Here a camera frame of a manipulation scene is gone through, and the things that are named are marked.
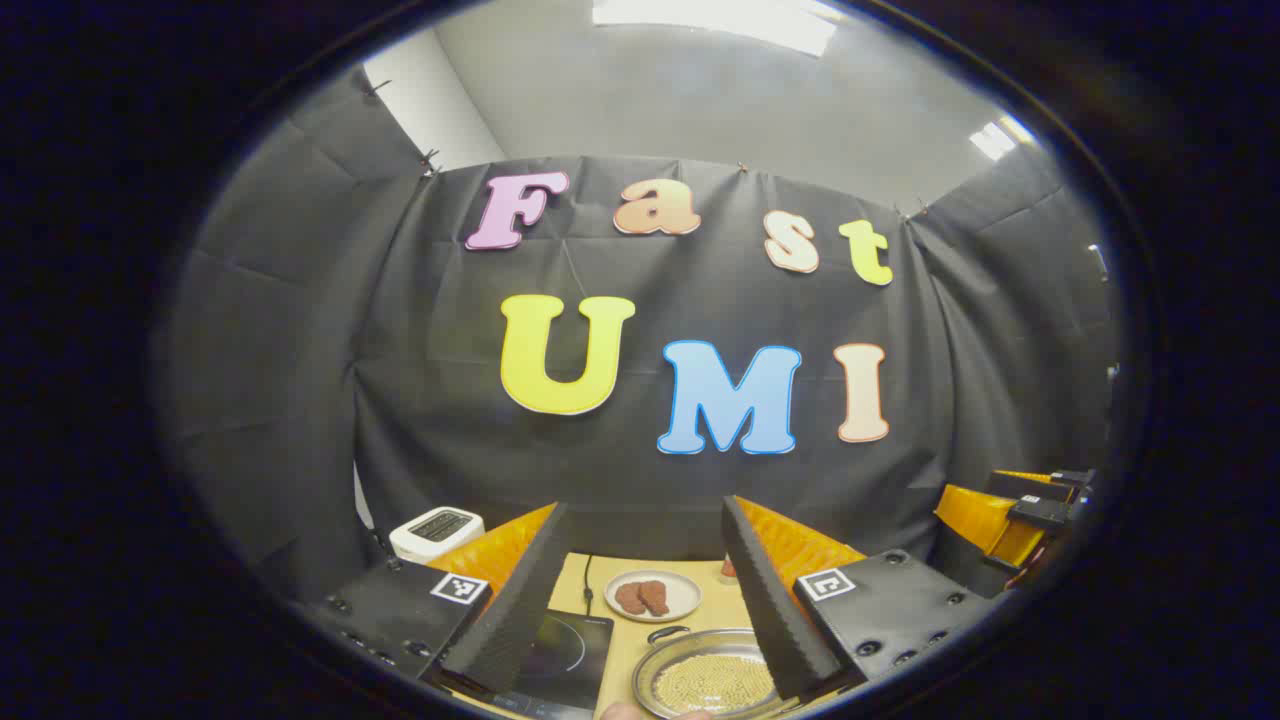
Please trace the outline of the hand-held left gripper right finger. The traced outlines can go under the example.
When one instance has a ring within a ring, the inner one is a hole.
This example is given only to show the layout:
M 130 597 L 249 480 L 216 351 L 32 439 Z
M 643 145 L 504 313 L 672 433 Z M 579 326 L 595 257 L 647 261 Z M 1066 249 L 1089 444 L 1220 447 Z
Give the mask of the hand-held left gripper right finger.
M 724 547 L 781 697 L 878 682 L 955 644 L 998 606 L 905 550 L 864 555 L 739 496 Z

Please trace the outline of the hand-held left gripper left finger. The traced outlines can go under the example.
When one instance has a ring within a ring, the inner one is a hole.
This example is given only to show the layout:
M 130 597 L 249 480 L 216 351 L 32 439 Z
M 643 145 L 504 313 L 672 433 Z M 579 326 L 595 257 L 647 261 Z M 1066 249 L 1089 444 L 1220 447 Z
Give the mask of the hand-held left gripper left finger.
M 570 507 L 548 503 L 429 564 L 388 559 L 310 615 L 390 673 L 489 700 L 530 655 L 570 541 Z

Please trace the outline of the black induction cooktop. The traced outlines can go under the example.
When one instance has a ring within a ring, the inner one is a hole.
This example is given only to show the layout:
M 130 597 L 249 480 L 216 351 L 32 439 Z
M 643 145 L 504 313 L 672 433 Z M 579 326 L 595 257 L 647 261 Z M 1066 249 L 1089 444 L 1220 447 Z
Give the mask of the black induction cooktop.
M 492 703 L 531 720 L 593 720 L 614 621 L 547 610 L 515 685 Z

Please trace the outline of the steel pot with black handles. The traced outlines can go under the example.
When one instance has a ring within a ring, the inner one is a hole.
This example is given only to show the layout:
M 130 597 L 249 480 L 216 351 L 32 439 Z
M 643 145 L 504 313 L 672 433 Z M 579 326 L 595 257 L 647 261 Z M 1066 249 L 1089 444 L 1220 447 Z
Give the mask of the steel pot with black handles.
M 653 632 L 646 638 L 646 642 L 649 651 L 634 669 L 632 693 L 634 698 L 646 711 L 663 720 L 675 720 L 677 716 L 684 715 L 662 705 L 653 691 L 657 675 L 669 665 L 694 656 L 714 653 L 759 659 L 765 664 L 755 633 L 748 628 L 719 628 L 692 632 L 686 626 L 666 626 Z M 780 716 L 801 706 L 799 700 L 782 698 L 777 688 L 776 694 L 776 700 L 765 705 L 759 705 L 755 708 L 737 714 L 710 715 L 721 720 L 767 720 L 768 717 Z

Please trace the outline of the round white plate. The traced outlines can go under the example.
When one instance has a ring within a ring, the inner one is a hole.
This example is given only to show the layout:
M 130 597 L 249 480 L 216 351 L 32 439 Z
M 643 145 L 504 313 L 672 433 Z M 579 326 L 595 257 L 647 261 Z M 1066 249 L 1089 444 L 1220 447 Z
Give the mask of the round white plate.
M 653 618 L 648 612 L 644 615 L 628 615 L 620 610 L 614 603 L 613 592 L 618 584 L 626 582 L 645 582 L 645 580 L 659 580 L 664 582 L 667 587 L 667 601 L 669 605 L 669 614 L 664 618 Z M 613 578 L 603 591 L 603 597 L 607 605 L 617 612 L 620 616 L 636 623 L 672 623 L 677 619 L 686 618 L 694 610 L 696 610 L 701 603 L 701 589 L 689 578 L 673 571 L 663 570 L 639 570 L 639 571 L 626 571 L 616 578 Z

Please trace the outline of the pile of yellow soybeans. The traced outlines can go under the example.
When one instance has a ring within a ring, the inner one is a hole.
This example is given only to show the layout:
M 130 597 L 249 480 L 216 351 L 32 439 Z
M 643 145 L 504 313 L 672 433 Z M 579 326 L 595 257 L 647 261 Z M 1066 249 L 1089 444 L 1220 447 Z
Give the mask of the pile of yellow soybeans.
M 777 698 L 763 661 L 733 655 L 700 655 L 662 670 L 655 698 L 677 714 L 737 714 Z

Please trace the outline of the white toaster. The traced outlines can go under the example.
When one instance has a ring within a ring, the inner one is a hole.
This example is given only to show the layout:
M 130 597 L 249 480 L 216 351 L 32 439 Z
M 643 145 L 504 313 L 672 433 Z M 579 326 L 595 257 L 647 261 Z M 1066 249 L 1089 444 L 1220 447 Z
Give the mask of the white toaster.
M 485 523 L 477 514 L 439 506 L 397 527 L 389 539 L 398 559 L 426 565 L 475 541 L 485 530 Z

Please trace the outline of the ceiling light panel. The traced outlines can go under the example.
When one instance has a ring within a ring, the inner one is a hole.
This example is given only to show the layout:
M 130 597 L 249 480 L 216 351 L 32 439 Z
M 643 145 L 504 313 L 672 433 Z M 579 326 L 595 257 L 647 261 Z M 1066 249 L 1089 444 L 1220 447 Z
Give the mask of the ceiling light panel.
M 1036 136 L 1018 119 L 1005 115 L 987 122 L 970 135 L 970 143 L 991 161 L 998 161 L 1023 146 L 1036 146 Z

